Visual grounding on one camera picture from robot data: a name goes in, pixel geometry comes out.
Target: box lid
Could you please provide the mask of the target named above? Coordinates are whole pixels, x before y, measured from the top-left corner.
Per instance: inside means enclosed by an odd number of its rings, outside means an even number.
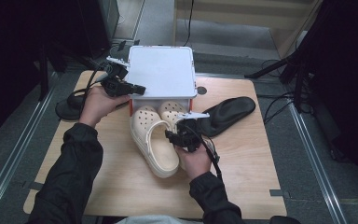
[[[126,81],[146,87],[132,99],[190,99],[197,95],[193,51],[188,47],[132,46]]]

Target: metal strip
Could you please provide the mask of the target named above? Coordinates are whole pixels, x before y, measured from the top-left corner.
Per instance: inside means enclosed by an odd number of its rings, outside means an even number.
[[[37,125],[39,124],[39,121],[41,120],[43,114],[46,111],[46,108],[48,106],[48,103],[51,100],[52,93],[54,92],[54,89],[60,80],[61,76],[59,76],[57,73],[53,73],[50,78],[50,90],[48,91],[48,94],[46,95],[45,99],[41,102],[39,102],[36,106],[36,109],[34,110],[33,115],[28,120],[27,125],[25,126],[24,130],[22,131],[22,134],[14,146],[10,156],[7,159],[7,162],[5,163],[5,166],[2,168],[0,173],[0,200],[5,193],[7,186],[14,175],[20,161],[22,158],[22,155],[24,154],[32,136],[34,135],[34,131],[37,128]]]
[[[318,152],[316,151],[302,116],[296,112],[296,108],[293,104],[290,104],[290,112],[292,113],[298,132],[300,133],[300,137],[307,151],[313,173],[315,173],[316,179],[318,180],[324,200],[334,223],[348,223],[333,186],[331,185],[328,175],[324,170],[324,166],[319,159]]]

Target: person's left hand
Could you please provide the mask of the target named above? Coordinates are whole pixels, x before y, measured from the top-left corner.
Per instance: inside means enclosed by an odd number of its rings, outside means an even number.
[[[116,106],[124,104],[129,100],[129,95],[110,97],[106,94],[103,87],[93,87],[88,92],[79,123],[84,123],[95,128],[95,125],[101,121],[101,118],[113,112]]]

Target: forearm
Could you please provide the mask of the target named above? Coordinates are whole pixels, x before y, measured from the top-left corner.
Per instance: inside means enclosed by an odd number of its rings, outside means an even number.
[[[77,123],[63,137],[62,154],[36,194],[29,220],[80,223],[103,160],[97,131]]]
[[[211,172],[191,181],[190,195],[204,211],[204,223],[243,223],[240,208],[228,201],[224,183]]]

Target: gray carpet floor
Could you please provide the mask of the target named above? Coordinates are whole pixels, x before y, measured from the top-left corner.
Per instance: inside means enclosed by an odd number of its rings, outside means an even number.
[[[117,58],[126,57],[126,50],[112,50]],[[204,76],[223,76],[243,78],[244,74],[252,74],[261,69],[263,60],[248,57],[224,57],[202,53],[194,54],[196,72]],[[52,98],[41,118],[37,129],[22,156],[15,174],[8,183],[0,200],[0,223],[23,223],[26,215],[22,206],[29,190],[24,189],[24,181],[33,181],[46,155],[50,141],[59,124],[55,114],[55,104],[67,97],[86,68],[70,61],[64,74],[58,74],[60,80],[55,87]],[[272,99],[263,95],[281,95],[286,92],[283,85],[274,76],[265,75],[254,80],[259,106],[264,115]],[[7,119],[0,130],[0,171],[5,165],[12,148],[16,145],[28,119],[37,105],[39,86],[23,100],[17,110]],[[270,114],[287,103],[277,101],[270,109]],[[349,223],[358,223],[358,167],[350,162],[333,161],[329,155],[328,144],[321,132],[317,120],[312,115],[303,114],[308,131],[312,136],[318,154],[323,161],[332,185],[341,200],[344,214]],[[292,114],[286,108],[266,124],[266,131],[278,178],[282,190],[287,193],[284,198],[288,216],[298,219],[303,224],[333,223],[322,195],[318,181],[310,165],[303,142],[294,123]],[[97,217],[84,217],[84,223],[96,223]],[[267,220],[246,220],[247,223],[269,223]]]

